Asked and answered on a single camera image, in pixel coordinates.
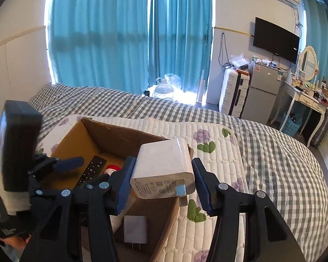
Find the person's hand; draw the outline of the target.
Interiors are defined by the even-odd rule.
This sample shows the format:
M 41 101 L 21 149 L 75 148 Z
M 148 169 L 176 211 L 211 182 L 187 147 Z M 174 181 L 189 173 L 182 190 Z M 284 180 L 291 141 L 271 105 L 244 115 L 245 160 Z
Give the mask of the person's hand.
M 5 239 L 1 239 L 3 243 L 12 246 L 15 249 L 23 250 L 27 243 L 29 242 L 31 236 L 27 237 L 26 239 L 20 237 L 20 236 L 13 236 L 13 237 L 8 237 Z

